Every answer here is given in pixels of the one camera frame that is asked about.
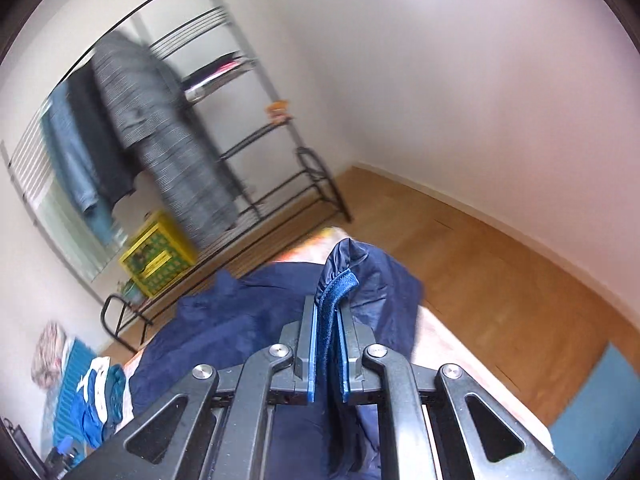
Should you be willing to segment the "navy blue puffer jacket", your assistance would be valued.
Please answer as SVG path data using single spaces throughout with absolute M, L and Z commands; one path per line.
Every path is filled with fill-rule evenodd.
M 350 307 L 379 344 L 405 358 L 416 339 L 423 287 L 382 249 L 344 238 L 325 263 L 270 263 L 242 278 L 217 273 L 213 287 L 179 300 L 174 318 L 151 340 L 129 381 L 132 411 L 142 415 L 198 364 L 240 365 L 274 344 L 283 326 L 314 298 L 320 313 L 318 390 L 314 403 L 280 405 L 274 414 L 269 479 L 378 479 L 378 410 L 341 402 L 332 316 Z

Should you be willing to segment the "folded blue clothes pile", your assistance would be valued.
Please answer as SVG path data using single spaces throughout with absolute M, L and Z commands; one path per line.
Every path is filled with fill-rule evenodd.
M 90 448 L 99 448 L 122 423 L 126 387 L 124 369 L 112 364 L 107 356 L 93 359 L 86 374 L 79 379 L 70 420 Z

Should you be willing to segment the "folded clothes on shelf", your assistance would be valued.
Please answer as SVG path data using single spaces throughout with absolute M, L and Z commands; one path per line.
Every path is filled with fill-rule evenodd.
M 221 55 L 183 79 L 184 97 L 189 103 L 200 102 L 225 84 L 249 72 L 253 65 L 250 58 L 239 52 Z

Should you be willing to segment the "pink checked bed cover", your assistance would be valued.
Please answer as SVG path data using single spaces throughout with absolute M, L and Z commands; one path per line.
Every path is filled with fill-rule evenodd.
M 379 479 L 563 479 L 548 430 L 465 348 L 439 344 L 421 310 L 411 356 L 374 344 Z M 198 364 L 100 451 L 110 479 L 269 479 L 278 373 L 292 350 L 277 342 L 244 363 Z

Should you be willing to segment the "yellow green storage crate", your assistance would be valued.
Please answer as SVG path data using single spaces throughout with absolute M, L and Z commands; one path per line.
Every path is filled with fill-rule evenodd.
M 165 211 L 145 218 L 119 263 L 145 296 L 154 298 L 198 262 L 198 250 Z

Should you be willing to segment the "small potted plant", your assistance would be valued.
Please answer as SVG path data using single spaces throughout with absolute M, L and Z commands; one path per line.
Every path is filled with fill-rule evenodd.
M 133 308 L 140 308 L 145 303 L 145 294 L 131 278 L 126 282 L 119 282 L 117 291 Z

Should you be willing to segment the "blue folding mattress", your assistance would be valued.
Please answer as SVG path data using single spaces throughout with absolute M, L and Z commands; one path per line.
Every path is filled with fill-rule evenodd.
M 40 432 L 40 452 L 46 456 L 65 437 L 72 437 L 80 444 L 81 452 L 86 450 L 86 439 L 74 422 L 72 405 L 78 382 L 84 376 L 96 354 L 78 338 L 68 338 L 63 351 L 61 378 L 46 393 L 46 402 Z

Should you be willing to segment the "small teddy bear toy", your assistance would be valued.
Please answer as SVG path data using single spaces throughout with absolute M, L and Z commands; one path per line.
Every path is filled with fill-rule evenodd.
M 287 100 L 279 100 L 270 103 L 265 111 L 270 122 L 274 124 L 280 124 L 280 122 L 287 122 L 291 119 L 291 114 L 288 111 L 288 101 Z

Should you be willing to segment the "folded floral quilt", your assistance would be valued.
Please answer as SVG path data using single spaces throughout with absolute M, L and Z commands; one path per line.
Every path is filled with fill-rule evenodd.
M 41 390 L 49 390 L 62 375 L 66 333 L 58 322 L 47 322 L 35 346 L 30 377 Z

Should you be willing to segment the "light blue floor mat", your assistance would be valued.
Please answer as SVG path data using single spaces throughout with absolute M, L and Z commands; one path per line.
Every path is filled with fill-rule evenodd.
M 639 374 L 615 346 L 551 425 L 558 459 L 579 479 L 605 479 L 639 433 Z

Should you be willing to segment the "black hanging jacket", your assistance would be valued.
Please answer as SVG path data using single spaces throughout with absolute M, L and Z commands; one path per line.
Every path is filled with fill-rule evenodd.
M 136 188 L 141 168 L 120 144 L 102 96 L 92 64 L 87 62 L 66 79 L 67 102 L 76 127 L 93 164 L 98 188 L 108 206 L 114 206 Z

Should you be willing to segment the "grey plaid long coat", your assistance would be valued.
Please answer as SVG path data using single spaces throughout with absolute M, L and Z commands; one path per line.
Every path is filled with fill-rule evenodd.
M 122 147 L 195 247 L 213 245 L 239 219 L 241 189 L 186 104 L 178 74 L 118 30 L 96 43 L 91 64 Z

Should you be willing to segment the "blue denim hanging jacket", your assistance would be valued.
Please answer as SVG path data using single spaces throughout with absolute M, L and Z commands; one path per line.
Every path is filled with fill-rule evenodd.
M 96 167 L 89 155 L 68 102 L 68 84 L 51 92 L 41 118 L 42 136 L 58 182 L 91 233 L 103 246 L 114 244 L 112 210 L 103 196 Z

